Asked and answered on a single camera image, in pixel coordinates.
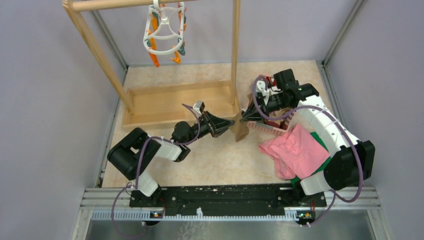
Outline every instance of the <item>wooden tray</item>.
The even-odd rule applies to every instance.
[[[134,105],[134,114],[125,110],[122,127],[133,129],[173,128],[180,121],[190,124],[196,119],[181,104],[192,106],[201,100],[205,110],[221,118],[232,118],[240,111],[239,101],[230,102],[231,81],[214,81],[172,86],[134,87],[128,94]]]

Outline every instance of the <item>green mat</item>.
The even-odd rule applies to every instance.
[[[327,150],[328,151],[328,149],[327,149],[327,147],[326,147],[326,145],[324,144],[324,142],[323,142],[323,140],[318,136],[318,134],[316,133],[316,132],[311,132],[310,133],[311,135],[312,135],[312,137],[319,143],[319,144],[321,144],[321,146],[323,146],[324,148],[325,148],[325,150]],[[327,166],[327,164],[329,164],[329,162],[330,162],[330,160],[331,160],[331,157],[329,157],[329,158],[327,158],[327,160],[325,160],[325,162],[313,173],[313,174],[316,174],[316,173],[318,173],[318,172],[320,172],[320,171],[323,171],[324,170],[324,168]],[[293,179],[290,179],[290,182],[291,182],[291,184],[293,184],[293,186],[295,185],[295,183],[296,182],[298,182],[298,181],[300,181],[300,178],[298,178],[298,177],[295,177],[295,178],[293,178]]]

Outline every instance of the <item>wooden pole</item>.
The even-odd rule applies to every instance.
[[[232,105],[236,102],[236,78],[237,78],[237,58],[239,53],[239,31],[240,31],[240,5],[241,0],[233,0],[232,4],[232,51],[231,51],[231,95]]]
[[[102,47],[99,45],[99,42],[96,40],[96,37],[94,36],[90,27],[84,20],[83,15],[80,12],[75,12],[72,8],[73,2],[74,0],[63,0],[63,8],[69,15],[79,34],[81,34],[82,38],[85,41],[85,44],[87,44],[88,48],[97,60],[101,69],[103,69],[104,74],[106,74],[106,77],[109,79],[113,88],[118,93],[120,99],[125,104],[126,109],[129,111],[130,114],[133,114],[134,105],[130,96],[125,92],[125,89],[122,86],[120,79],[113,70],[111,63],[103,52]]]
[[[180,2],[179,0],[159,0],[159,4],[170,4]],[[73,2],[75,12],[95,11],[102,9],[118,9],[143,5],[152,5],[153,0],[87,0]]]

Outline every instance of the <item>pink towel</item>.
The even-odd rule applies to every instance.
[[[274,159],[277,177],[282,179],[307,178],[330,156],[300,124],[260,144],[259,150]]]

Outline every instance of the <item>beige tabletop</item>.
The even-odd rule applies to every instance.
[[[272,76],[286,69],[293,69],[294,76],[300,84],[311,83],[319,91],[324,103],[330,107],[327,93],[315,61],[274,61],[241,62],[237,66],[237,95],[240,106],[248,104],[249,86],[260,75]],[[169,65],[156,67],[130,67],[125,81],[125,88],[139,86],[160,86],[210,82],[229,79],[231,65],[196,64]],[[122,128],[124,106],[120,103],[112,146],[117,144],[130,131]],[[310,132],[313,129],[298,114],[290,126],[302,124]],[[148,130],[151,136],[170,138],[173,129]],[[219,138],[207,135],[189,145],[191,153],[182,162],[172,162],[154,158],[147,171],[161,186],[195,186],[226,184],[264,184],[282,183],[276,177],[274,162],[259,152],[258,145],[276,136],[251,129],[249,135],[240,142],[235,142],[234,134],[227,131]],[[103,179],[103,188],[123,187],[128,180],[108,162]]]

